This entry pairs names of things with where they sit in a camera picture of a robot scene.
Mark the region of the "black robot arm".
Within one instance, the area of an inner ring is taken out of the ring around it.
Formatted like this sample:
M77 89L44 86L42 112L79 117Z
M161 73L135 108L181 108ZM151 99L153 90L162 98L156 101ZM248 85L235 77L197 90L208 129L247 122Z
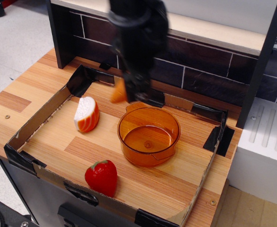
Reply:
M167 48L169 22L161 0L111 0L108 19L117 29L112 47L121 61L123 78L112 103L141 101L163 107L164 94L151 88L154 58Z

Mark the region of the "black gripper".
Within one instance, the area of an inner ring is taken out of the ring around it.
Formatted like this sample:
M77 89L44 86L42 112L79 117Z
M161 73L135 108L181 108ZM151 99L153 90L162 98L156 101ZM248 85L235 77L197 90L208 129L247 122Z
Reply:
M116 49L128 70L123 71L127 102L146 102L150 96L154 57L167 48L167 15L110 14L109 21L117 28Z

